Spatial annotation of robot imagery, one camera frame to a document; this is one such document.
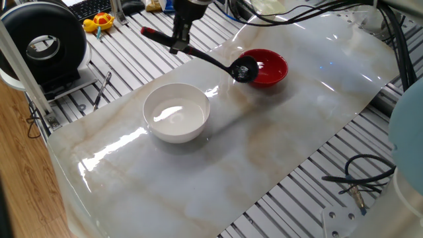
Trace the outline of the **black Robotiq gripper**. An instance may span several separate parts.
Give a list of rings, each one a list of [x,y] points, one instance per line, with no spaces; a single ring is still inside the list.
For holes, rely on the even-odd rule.
[[[173,38],[169,52],[176,55],[190,42],[190,28],[195,20],[201,19],[213,0],[174,0],[175,10]]]

